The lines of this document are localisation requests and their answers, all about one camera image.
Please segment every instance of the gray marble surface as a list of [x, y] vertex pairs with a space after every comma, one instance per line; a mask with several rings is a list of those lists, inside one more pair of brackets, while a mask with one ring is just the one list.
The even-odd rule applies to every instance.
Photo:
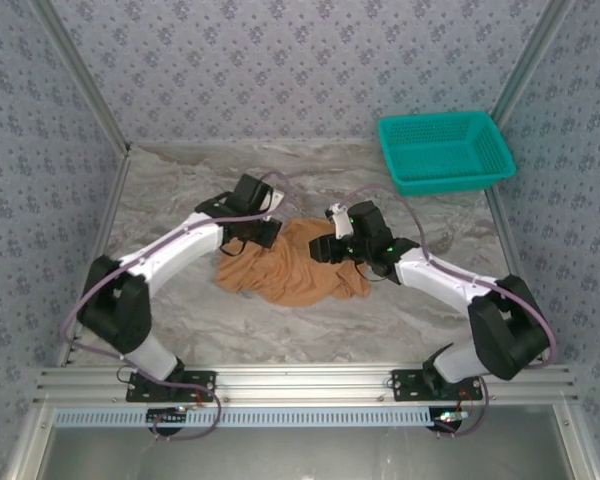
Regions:
[[[297, 186], [297, 205], [278, 218], [322, 217], [346, 193], [391, 184], [379, 147], [370, 145], [232, 145], [134, 149], [108, 254], [132, 252], [177, 226], [202, 200], [232, 189], [242, 173], [270, 169]], [[373, 199], [394, 235], [417, 239], [398, 202]], [[414, 197], [412, 204], [441, 258], [481, 274], [507, 273], [482, 192]], [[228, 293], [213, 282], [216, 254], [172, 278], [152, 302], [154, 331], [185, 363], [421, 362], [469, 337], [468, 320], [440, 301], [389, 281], [368, 298], [325, 299], [304, 308], [270, 305], [257, 294]], [[85, 341], [100, 344], [89, 332]], [[77, 364], [107, 359], [72, 354]]]

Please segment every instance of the metal extrusion bar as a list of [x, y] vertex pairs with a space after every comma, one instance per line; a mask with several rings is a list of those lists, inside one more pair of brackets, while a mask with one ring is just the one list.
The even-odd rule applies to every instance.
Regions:
[[[205, 366], [218, 372], [216, 393], [233, 407], [360, 407], [393, 405], [390, 372], [416, 365]], [[126, 384], [115, 367], [49, 368], [42, 372], [34, 402], [55, 407], [129, 406]], [[557, 405], [578, 401], [567, 366], [526, 370], [513, 381], [486, 377], [493, 405]], [[410, 402], [441, 406], [450, 402]], [[175, 403], [151, 404], [155, 407]]]
[[29, 0], [29, 3], [105, 134], [118, 151], [124, 152], [126, 141], [122, 131], [73, 44], [71, 36], [62, 24], [58, 12], [50, 0]]
[[600, 459], [587, 427], [582, 406], [556, 405], [553, 410], [575, 478], [600, 480]]
[[549, 0], [547, 3], [491, 110], [491, 117], [498, 128], [502, 129], [509, 119], [516, 103], [531, 81], [536, 67], [549, 49], [553, 37], [574, 3], [575, 0]]
[[38, 478], [38, 472], [47, 442], [51, 435], [51, 426], [55, 408], [38, 406], [32, 408], [24, 418], [21, 434], [11, 452], [11, 461], [3, 478], [8, 480], [27, 480]]
[[487, 205], [489, 205], [491, 216], [498, 232], [498, 238], [500, 239], [507, 267], [509, 267], [509, 271], [514, 275], [525, 278], [522, 261], [520, 260], [520, 255], [518, 254], [513, 234], [511, 233], [511, 227], [505, 215], [500, 193], [494, 186], [486, 189], [485, 194], [487, 196]]
[[[107, 203], [105, 205], [104, 215], [100, 221], [100, 228], [98, 229], [98, 235], [96, 236], [96, 243], [91, 250], [91, 255], [89, 258], [92, 261], [104, 253], [107, 242], [109, 241], [111, 229], [113, 228], [113, 221], [118, 209], [118, 203], [120, 202], [124, 182], [129, 171], [129, 163], [129, 152], [125, 152], [122, 156], [120, 164], [118, 165], [118, 169], [116, 170], [116, 175], [113, 179], [113, 184], [111, 185], [109, 197], [107, 198]], [[76, 299], [80, 298], [82, 295], [82, 285], [84, 285], [87, 280], [87, 273], [88, 272], [85, 272], [85, 276], [80, 283], [80, 290], [76, 292]], [[72, 333], [76, 335], [81, 330], [82, 324], [74, 322]], [[63, 342], [62, 346], [60, 347], [60, 354], [58, 356], [58, 365], [65, 366], [70, 364], [71, 361], [69, 360], [69, 356], [71, 355], [72, 351], [73, 350], [71, 346], [66, 342]]]

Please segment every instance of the teal plastic basket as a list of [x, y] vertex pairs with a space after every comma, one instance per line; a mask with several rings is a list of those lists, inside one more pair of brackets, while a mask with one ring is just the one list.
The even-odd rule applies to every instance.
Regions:
[[498, 127], [484, 112], [386, 117], [378, 129], [400, 195], [483, 190], [516, 173]]

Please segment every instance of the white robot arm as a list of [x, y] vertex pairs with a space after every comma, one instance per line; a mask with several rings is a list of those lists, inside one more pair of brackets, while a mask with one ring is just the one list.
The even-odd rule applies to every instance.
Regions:
[[[181, 363], [153, 335], [150, 298], [189, 263], [233, 238], [271, 246], [281, 223], [270, 216], [241, 223], [225, 223], [222, 218], [270, 212], [283, 198], [282, 192], [243, 175], [233, 192], [201, 203], [196, 212], [152, 244], [118, 260], [106, 256], [96, 259], [85, 291], [111, 271], [133, 262], [135, 265], [100, 290], [80, 311], [78, 320], [141, 370], [159, 380], [167, 379]], [[162, 244], [166, 245], [148, 255]]]
[[[422, 290], [469, 317], [472, 340], [446, 346], [423, 365], [424, 381], [435, 395], [443, 395], [466, 378], [487, 373], [510, 380], [548, 347], [544, 330], [529, 312], [484, 286], [497, 285], [539, 312], [519, 277], [497, 280], [478, 276], [425, 254], [418, 243], [394, 238], [371, 201], [349, 209], [336, 204], [326, 214], [336, 232], [311, 241], [314, 260], [366, 262], [377, 275]], [[501, 312], [510, 313], [509, 318], [503, 318]]]

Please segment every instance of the brown towel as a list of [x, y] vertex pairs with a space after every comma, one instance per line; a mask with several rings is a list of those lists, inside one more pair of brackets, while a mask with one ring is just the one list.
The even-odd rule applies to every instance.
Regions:
[[[333, 231], [328, 220], [292, 219], [270, 250], [249, 242], [238, 256], [221, 253], [216, 284], [234, 293], [253, 290], [268, 302], [287, 307], [311, 305], [328, 295], [366, 297], [371, 286], [356, 272], [353, 261], [332, 265], [310, 257], [309, 241]], [[225, 250], [237, 253], [241, 246], [234, 240]], [[364, 274], [366, 265], [359, 268]]]

